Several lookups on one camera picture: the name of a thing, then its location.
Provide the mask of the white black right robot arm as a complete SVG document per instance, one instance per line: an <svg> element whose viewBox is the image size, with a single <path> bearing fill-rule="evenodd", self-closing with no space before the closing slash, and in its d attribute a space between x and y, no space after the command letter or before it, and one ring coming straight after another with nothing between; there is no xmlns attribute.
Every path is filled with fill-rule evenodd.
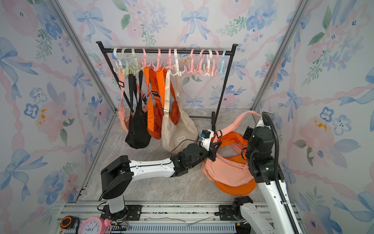
<svg viewBox="0 0 374 234"><path fill-rule="evenodd" d="M290 199L286 194L286 184L279 164L272 156L276 145L273 131L264 126L256 126L249 138L245 157L251 175L263 193L272 222L268 222L250 199L238 198L237 214L247 221L256 234L302 234Z"/></svg>

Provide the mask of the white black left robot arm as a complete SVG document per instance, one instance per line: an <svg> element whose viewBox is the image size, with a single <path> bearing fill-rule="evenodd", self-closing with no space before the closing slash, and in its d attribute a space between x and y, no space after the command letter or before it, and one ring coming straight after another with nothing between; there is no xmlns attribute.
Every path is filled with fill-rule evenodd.
<svg viewBox="0 0 374 234"><path fill-rule="evenodd" d="M191 143L182 152L168 159L158 161L129 160L120 156L101 170L101 198L107 201L111 214L125 210L123 193L131 182L154 177L179 177L189 169L203 163L206 159L216 160L221 141L215 143L204 140L203 143Z"/></svg>

